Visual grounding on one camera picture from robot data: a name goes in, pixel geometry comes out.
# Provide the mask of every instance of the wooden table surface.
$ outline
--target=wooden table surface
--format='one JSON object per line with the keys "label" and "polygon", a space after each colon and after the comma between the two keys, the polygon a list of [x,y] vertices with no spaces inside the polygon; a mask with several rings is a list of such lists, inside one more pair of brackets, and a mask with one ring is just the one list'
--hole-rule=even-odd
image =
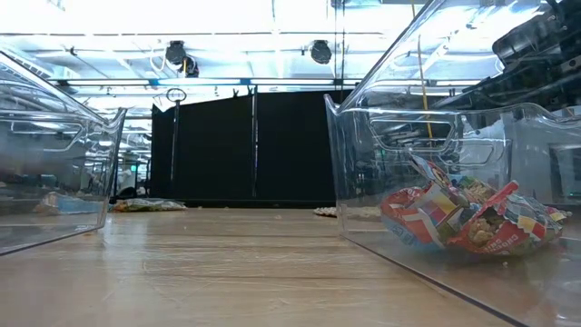
{"label": "wooden table surface", "polygon": [[0,258],[2,325],[505,326],[292,210],[110,215]]}

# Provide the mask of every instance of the black partition wall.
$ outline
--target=black partition wall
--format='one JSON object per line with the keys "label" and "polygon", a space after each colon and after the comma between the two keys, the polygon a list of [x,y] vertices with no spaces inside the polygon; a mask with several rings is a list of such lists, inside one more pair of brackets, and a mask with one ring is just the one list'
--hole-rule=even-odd
{"label": "black partition wall", "polygon": [[334,205],[324,94],[268,93],[153,110],[152,195],[190,206]]}

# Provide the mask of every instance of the clear plastic bin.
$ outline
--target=clear plastic bin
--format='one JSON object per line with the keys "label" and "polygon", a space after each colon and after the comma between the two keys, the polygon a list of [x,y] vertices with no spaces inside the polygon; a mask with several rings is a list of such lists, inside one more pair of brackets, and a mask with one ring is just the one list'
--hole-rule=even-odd
{"label": "clear plastic bin", "polygon": [[0,53],[0,254],[103,227],[124,116],[101,118]]}
{"label": "clear plastic bin", "polygon": [[580,325],[579,17],[428,2],[326,96],[342,235],[515,325]]}

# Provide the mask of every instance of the yellow cable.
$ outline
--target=yellow cable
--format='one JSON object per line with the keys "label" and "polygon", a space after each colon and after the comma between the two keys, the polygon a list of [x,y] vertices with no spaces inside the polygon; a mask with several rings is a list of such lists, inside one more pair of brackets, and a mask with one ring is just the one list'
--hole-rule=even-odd
{"label": "yellow cable", "polygon": [[[428,95],[426,94],[426,84],[424,83],[424,70],[421,67],[421,35],[418,35],[418,64],[419,64],[419,78],[421,79],[421,93],[424,100],[424,110],[428,110]],[[428,135],[429,138],[433,138],[432,135],[432,125],[428,123]]]}

